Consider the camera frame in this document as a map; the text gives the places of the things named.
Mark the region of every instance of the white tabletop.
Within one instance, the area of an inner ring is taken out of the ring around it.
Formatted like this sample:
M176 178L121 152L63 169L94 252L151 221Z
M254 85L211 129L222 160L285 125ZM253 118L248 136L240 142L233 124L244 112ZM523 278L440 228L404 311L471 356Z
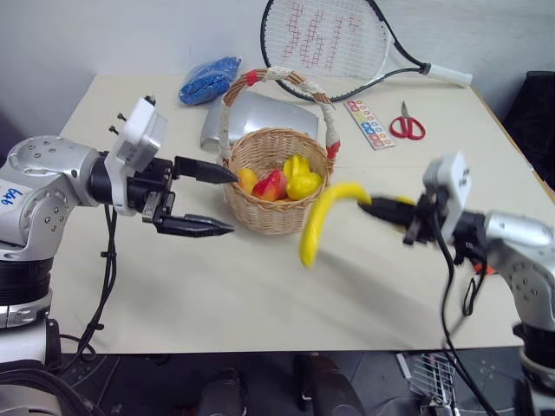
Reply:
M62 136L108 150L108 126L141 96L154 94L168 118L159 157L214 160L199 148L208 106L178 103L181 75L98 75ZM276 84L255 90L287 95ZM555 224L555 205L471 90L423 78L394 79L363 99L386 125L409 112L427 128L420 142L398 140L374 151L341 104L336 121L342 148L333 182L355 180L370 193L418 198L421 176L432 158L462 150L473 189L467 208L522 213ZM118 277L94 346L102 353L173 353L263 350L427 349L441 346L439 305L447 267L432 246L402 245L402 235L364 214L354 202L329 215L316 266L305 270L298 235L266 237L238 224L218 185L180 179L174 215L197 213L235 224L223 237L187 239L159 235L139 216L119 217ZM71 214L52 272L52 316L61 331L80 335L99 300L107 230L101 208ZM458 269L448 314L454 321L472 271ZM461 348L519 345L518 320L509 288L487 278L474 315L455 336ZM65 351L74 350L71 344Z

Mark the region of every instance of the floor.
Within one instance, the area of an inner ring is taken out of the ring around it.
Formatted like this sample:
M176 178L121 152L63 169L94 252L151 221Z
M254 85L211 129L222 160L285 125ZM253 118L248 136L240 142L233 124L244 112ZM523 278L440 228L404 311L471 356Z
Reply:
M64 377L108 415L171 415L193 405L206 381L220 369L235 367L248 386L251 416L300 416L292 361L297 353L100 355ZM368 416L418 415L417 396L409 389L393 352L327 352L351 381ZM409 368L418 354L405 354ZM495 409L513 416L514 382L522 377L517 348L460 352L475 382ZM460 414L480 415L471 392L455 379Z

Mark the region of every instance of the scissors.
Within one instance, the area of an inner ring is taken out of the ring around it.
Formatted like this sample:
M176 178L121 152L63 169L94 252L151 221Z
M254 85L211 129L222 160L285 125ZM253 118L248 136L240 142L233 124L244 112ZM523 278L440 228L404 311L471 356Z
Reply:
M401 114L402 114L401 116L391 121L391 124L389 125L389 131L391 132L391 134L401 139L410 139L410 140L424 139L424 136L426 135L426 129L417 119L414 119L413 117L408 115L407 104L405 104L405 101L402 102ZM397 128L395 128L395 123L399 124L399 127L401 128L401 130L398 130ZM418 132L415 132L416 130L415 126L418 127L418 130L420 131L419 135L415 134L415 133L418 133Z

